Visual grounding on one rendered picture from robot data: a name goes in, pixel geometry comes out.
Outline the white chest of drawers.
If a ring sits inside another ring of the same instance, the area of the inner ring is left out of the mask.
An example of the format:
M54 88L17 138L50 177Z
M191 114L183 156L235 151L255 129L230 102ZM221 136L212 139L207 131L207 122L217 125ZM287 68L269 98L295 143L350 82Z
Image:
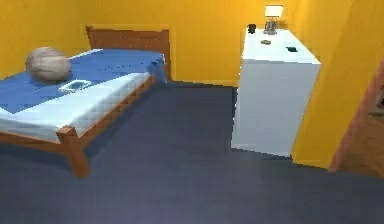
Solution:
M261 44L262 40L271 44ZM246 33L231 146L288 157L320 67L321 62L287 29L275 35L261 29Z

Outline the wooden bed with blue cover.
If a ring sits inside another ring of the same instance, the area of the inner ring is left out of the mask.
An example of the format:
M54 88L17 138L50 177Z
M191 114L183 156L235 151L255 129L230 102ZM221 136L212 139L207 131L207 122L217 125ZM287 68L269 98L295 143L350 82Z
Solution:
M0 149L59 154L79 178L90 173L84 149L154 83L171 81L167 29L86 32L91 49L70 58L67 81L49 85L25 71L0 80ZM91 85L59 91L72 80Z

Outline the silver table lamp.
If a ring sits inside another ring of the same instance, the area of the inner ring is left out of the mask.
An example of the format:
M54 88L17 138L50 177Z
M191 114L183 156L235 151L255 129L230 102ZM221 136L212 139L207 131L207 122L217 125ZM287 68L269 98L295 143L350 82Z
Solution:
M264 16L267 17L264 27L264 34L275 35L277 33L277 21L276 19L282 15L282 5L267 5L265 7Z

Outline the grey-brown ball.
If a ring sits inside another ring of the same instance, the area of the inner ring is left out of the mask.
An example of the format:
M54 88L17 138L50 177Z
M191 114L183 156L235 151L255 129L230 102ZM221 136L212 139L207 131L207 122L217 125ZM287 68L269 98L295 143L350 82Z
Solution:
M69 78L71 62L61 51L52 47L32 50L25 60L26 71L42 82L61 82Z

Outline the brown wooden room door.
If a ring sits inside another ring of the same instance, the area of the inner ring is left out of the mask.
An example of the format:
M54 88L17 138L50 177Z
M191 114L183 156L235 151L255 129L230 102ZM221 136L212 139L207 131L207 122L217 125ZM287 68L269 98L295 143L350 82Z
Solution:
M384 178L384 58L340 141L328 171Z

